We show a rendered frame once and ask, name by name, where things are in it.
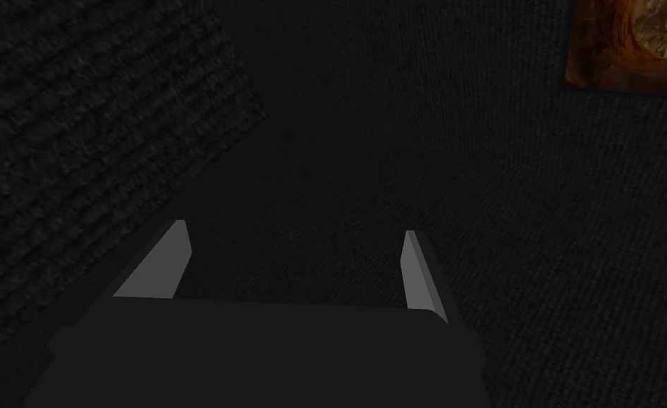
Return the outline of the orange brown wall picture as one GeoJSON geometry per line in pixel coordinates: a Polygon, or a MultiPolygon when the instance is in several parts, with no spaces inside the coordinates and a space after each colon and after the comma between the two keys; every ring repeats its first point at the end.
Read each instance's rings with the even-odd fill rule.
{"type": "Polygon", "coordinates": [[[572,0],[564,83],[667,95],[667,0],[572,0]]]}

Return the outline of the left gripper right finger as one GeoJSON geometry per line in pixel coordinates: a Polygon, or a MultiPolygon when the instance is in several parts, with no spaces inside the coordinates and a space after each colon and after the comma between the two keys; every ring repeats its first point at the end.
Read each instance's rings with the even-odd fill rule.
{"type": "Polygon", "coordinates": [[[449,324],[461,324],[461,313],[427,235],[405,232],[400,270],[408,309],[430,310],[449,324]]]}

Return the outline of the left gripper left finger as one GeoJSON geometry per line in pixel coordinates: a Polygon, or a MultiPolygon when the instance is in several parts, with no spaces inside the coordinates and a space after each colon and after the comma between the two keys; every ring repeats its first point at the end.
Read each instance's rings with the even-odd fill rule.
{"type": "Polygon", "coordinates": [[[143,310],[174,297],[192,255],[188,223],[165,220],[91,304],[91,311],[143,310]]]}

